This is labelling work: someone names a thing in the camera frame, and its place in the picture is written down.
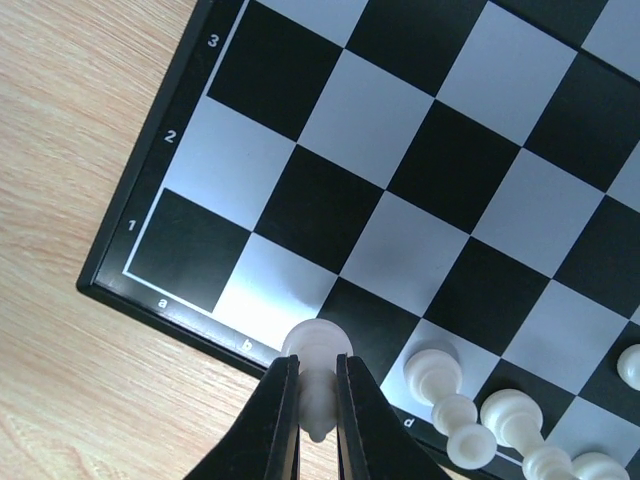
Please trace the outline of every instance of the chessboard edge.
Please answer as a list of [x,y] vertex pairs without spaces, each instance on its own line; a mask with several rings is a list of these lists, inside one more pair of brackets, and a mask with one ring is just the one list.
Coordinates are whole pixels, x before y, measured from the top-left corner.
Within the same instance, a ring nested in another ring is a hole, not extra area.
[[165,116],[180,81],[185,72],[191,52],[207,19],[209,11],[218,0],[197,0],[184,27],[182,36],[169,62],[166,73],[156,91],[151,107],[137,135],[131,153],[120,179],[113,191],[111,200],[94,235],[92,244],[85,257],[75,287],[81,294],[92,297],[95,279],[102,260],[109,248],[116,226],[129,200],[138,175],[147,159],[154,137]]

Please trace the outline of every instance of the wooden table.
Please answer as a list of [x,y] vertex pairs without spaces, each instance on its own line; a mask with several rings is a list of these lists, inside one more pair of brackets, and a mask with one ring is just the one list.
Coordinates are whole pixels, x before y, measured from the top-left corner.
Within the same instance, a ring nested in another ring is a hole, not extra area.
[[2,479],[182,478],[256,385],[74,287],[194,3],[0,0]]

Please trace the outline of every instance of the black square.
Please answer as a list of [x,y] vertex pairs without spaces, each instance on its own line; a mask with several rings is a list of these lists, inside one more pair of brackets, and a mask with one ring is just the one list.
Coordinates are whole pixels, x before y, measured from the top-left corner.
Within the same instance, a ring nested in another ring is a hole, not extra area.
[[609,0],[494,1],[574,48],[580,48]]
[[471,233],[518,151],[506,138],[436,101],[389,190]]
[[640,304],[640,213],[605,196],[555,279],[631,318]]
[[248,239],[243,228],[164,190],[129,271],[211,312]]
[[638,85],[578,54],[526,148],[604,192],[638,140]]
[[435,96],[486,0],[369,0],[347,49]]
[[[567,411],[575,395],[546,380],[500,359],[489,379],[476,395],[475,403],[482,408],[484,401],[499,390],[515,389],[529,395],[540,406],[544,415],[542,436],[547,437]],[[522,458],[515,449],[498,447],[512,458]]]
[[251,1],[209,96],[297,140],[342,49]]
[[382,190],[296,146],[256,233],[340,273]]
[[349,336],[378,385],[400,355],[420,318],[338,278],[319,318],[339,325]]
[[640,325],[629,322],[580,392],[585,400],[636,425],[640,425],[640,392],[622,381],[617,363],[622,352],[639,343]]
[[470,238],[425,318],[502,355],[549,279]]

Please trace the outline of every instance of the white border line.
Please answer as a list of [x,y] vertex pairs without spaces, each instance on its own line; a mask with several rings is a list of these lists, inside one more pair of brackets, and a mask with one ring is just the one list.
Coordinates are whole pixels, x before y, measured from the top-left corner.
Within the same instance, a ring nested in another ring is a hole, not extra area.
[[160,293],[161,295],[163,295],[163,296],[165,296],[167,298],[170,298],[171,300],[174,300],[174,301],[176,301],[178,303],[181,303],[184,306],[189,307],[192,310],[195,310],[196,312],[201,313],[202,315],[205,315],[205,316],[211,318],[212,320],[215,320],[213,318],[213,313],[212,312],[209,312],[208,310],[200,308],[197,305],[194,305],[193,303],[188,302],[188,301],[178,297],[177,295],[174,295],[173,293],[169,293],[166,290],[158,287],[157,285],[154,285],[153,283],[148,282],[147,280],[144,280],[144,279],[138,277],[137,275],[134,275],[133,273],[123,272],[123,275],[126,276],[126,277],[131,278],[132,280],[135,280],[136,282],[144,285],[147,288],[150,288],[151,290],[155,290],[156,292]]
[[[196,104],[196,107],[203,100],[206,101],[206,99],[208,98],[207,97],[207,92],[209,91],[209,88],[211,88],[211,84],[213,83],[213,79],[217,75],[218,70],[220,70],[220,65],[222,64],[222,60],[224,59],[225,55],[227,54],[227,50],[229,50],[229,45],[231,44],[231,41],[233,40],[233,37],[234,37],[234,35],[236,33],[236,30],[238,30],[238,25],[240,25],[240,21],[242,20],[242,17],[244,17],[244,12],[246,11],[248,4],[249,4],[249,0],[244,0],[242,6],[240,7],[240,10],[238,11],[238,15],[236,16],[236,20],[233,23],[233,25],[231,26],[231,30],[229,30],[229,35],[227,36],[227,40],[224,42],[224,45],[222,46],[222,49],[220,50],[220,55],[218,56],[218,60],[216,60],[216,63],[213,66],[213,70],[211,71],[211,75],[209,75],[209,79],[207,80],[207,83],[206,83],[206,85],[204,87],[204,90],[202,90],[202,93],[200,94],[200,99],[198,100],[198,103]],[[189,125],[190,124],[191,124],[191,118],[189,119],[189,122],[187,122],[187,126],[185,127],[184,132],[182,133],[183,137],[184,137],[184,133],[189,129]],[[127,258],[127,261],[124,264],[124,269],[122,270],[122,273],[124,275],[127,275],[127,276],[133,278],[136,281],[140,281],[141,283],[142,283],[142,279],[139,279],[135,275],[129,274],[129,268],[131,267],[131,262],[133,261],[133,257],[135,256],[136,252],[138,251],[138,247],[140,246],[140,242],[142,241],[142,238],[144,237],[144,233],[147,230],[147,227],[149,225],[149,221],[151,220],[151,217],[152,217],[153,213],[155,212],[156,206],[158,205],[158,201],[160,200],[160,195],[162,194],[162,191],[164,190],[165,178],[166,178],[166,172],[165,172],[165,177],[162,179],[162,182],[160,183],[160,187],[158,188],[158,192],[156,193],[156,196],[153,199],[153,202],[151,203],[151,207],[149,208],[149,211],[147,212],[147,216],[145,217],[144,222],[142,223],[142,227],[140,228],[140,231],[138,232],[138,237],[136,238],[136,241],[133,244],[133,248],[131,249],[131,252],[129,253],[129,257]]]

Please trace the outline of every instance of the fallen white pawn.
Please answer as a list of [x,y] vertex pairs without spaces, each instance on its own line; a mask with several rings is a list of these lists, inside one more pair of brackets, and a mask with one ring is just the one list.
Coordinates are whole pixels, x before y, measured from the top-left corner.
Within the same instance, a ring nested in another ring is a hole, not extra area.
[[316,318],[291,329],[281,354],[285,357],[298,356],[298,422],[312,441],[320,443],[338,423],[337,357],[353,355],[353,346],[338,325]]
[[576,478],[569,455],[545,445],[540,433],[542,410],[528,395],[519,390],[500,390],[482,404],[480,418],[499,445],[515,448],[524,457],[522,472],[527,480]]
[[496,439],[476,423],[478,409],[473,401],[458,394],[462,385],[458,362],[443,351],[422,350],[406,363],[404,375],[412,396],[425,405],[433,405],[433,426],[449,437],[449,459],[466,470],[487,465],[496,454]]

